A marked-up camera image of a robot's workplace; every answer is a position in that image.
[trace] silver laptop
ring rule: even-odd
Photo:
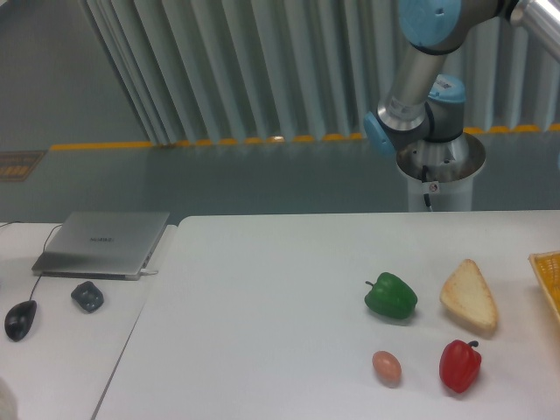
[[[168,217],[169,213],[72,213],[33,265],[33,273],[137,280]]]

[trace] green bell pepper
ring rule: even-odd
[[[385,317],[408,318],[417,305],[416,293],[403,280],[391,273],[381,273],[375,284],[366,282],[372,290],[366,295],[369,309]]]

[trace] mouse cable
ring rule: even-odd
[[[3,228],[4,226],[12,225],[14,223],[21,223],[21,221],[18,220],[9,221],[8,223],[4,223],[3,225],[0,225],[0,228]]]
[[[62,225],[57,225],[55,227],[53,227],[51,229],[51,233],[46,237],[45,243],[43,244],[43,252],[45,252],[46,249],[46,243],[49,242],[49,239],[51,238],[51,235],[53,235],[54,229],[56,228],[60,228]],[[37,289],[37,284],[39,284],[39,280],[41,279],[43,275],[39,275],[39,277],[37,277],[37,281],[35,282],[35,285],[33,286],[33,289],[31,290],[31,295],[29,296],[29,300],[32,300],[33,298],[33,293],[35,292],[35,289]]]

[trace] red bell pepper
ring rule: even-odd
[[[448,344],[439,362],[439,377],[448,388],[458,394],[465,392],[480,371],[482,356],[473,349],[478,341],[465,343],[460,339]]]

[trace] wall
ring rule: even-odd
[[[0,151],[145,140],[76,0],[0,8]]]

